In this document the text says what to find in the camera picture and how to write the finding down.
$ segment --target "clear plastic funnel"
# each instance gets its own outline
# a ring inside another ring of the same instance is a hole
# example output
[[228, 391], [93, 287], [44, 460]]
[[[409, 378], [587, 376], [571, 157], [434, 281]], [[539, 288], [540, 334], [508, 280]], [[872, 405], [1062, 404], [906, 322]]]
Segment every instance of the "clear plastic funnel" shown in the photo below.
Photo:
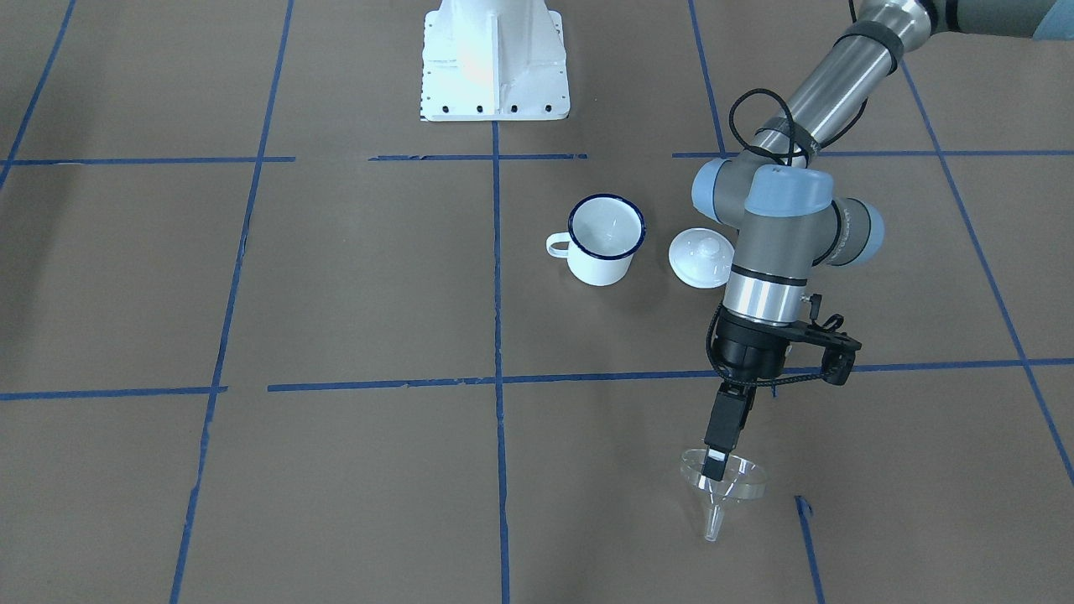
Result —
[[756, 463], [738, 456], [728, 456], [723, 480], [711, 480], [701, 474], [706, 449], [688, 449], [682, 454], [680, 472], [701, 495], [705, 509], [702, 534], [714, 542], [724, 522], [724, 512], [730, 505], [765, 497], [768, 474]]

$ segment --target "white lid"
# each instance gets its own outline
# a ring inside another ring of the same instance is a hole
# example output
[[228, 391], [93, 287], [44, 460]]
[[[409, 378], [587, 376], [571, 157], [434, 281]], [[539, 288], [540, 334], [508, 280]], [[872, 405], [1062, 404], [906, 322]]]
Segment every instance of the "white lid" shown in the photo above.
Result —
[[687, 229], [668, 248], [676, 276], [688, 286], [712, 289], [727, 283], [735, 247], [727, 238], [710, 229]]

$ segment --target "mug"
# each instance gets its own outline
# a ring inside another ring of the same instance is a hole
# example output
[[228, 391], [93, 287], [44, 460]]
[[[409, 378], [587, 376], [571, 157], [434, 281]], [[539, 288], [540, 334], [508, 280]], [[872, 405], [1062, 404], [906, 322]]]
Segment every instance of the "mug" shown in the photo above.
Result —
[[[553, 258], [566, 258], [583, 283], [605, 286], [623, 278], [644, 240], [645, 219], [638, 206], [597, 193], [579, 201], [567, 218], [567, 232], [549, 236], [545, 246]], [[563, 243], [566, 249], [553, 247]]]

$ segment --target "mug handle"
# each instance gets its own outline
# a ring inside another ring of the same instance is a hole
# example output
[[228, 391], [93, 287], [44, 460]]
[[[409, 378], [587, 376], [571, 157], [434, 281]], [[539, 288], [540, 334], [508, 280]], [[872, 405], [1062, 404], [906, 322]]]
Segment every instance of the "mug handle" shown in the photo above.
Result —
[[552, 258], [566, 258], [567, 257], [566, 249], [552, 247], [557, 243], [570, 243], [570, 233], [555, 233], [549, 235], [548, 240], [545, 242], [545, 248], [548, 249], [549, 256], [551, 256]]

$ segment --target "blue joint cap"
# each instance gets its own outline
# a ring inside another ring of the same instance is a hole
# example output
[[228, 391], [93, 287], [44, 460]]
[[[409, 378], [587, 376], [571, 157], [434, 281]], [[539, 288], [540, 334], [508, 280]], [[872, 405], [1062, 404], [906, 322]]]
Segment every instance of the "blue joint cap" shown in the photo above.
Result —
[[834, 182], [827, 172], [787, 166], [763, 166], [753, 175], [745, 210], [758, 216], [809, 216], [831, 206]]
[[1074, 0], [1058, 0], [1036, 26], [1033, 40], [1074, 40]]
[[690, 196], [694, 199], [694, 208], [716, 222], [720, 222], [720, 217], [716, 216], [716, 200], [713, 191], [716, 188], [716, 175], [720, 174], [720, 169], [726, 161], [726, 159], [713, 159], [702, 166], [698, 170], [697, 176], [694, 176], [694, 187], [690, 191]]
[[880, 246], [884, 243], [884, 217], [880, 215], [880, 212], [872, 205], [861, 202], [861, 205], [866, 206], [866, 211], [869, 212], [869, 239], [866, 240], [866, 246], [861, 248], [861, 254], [854, 260], [851, 260], [845, 265], [854, 267], [856, 264], [863, 264], [869, 261]]

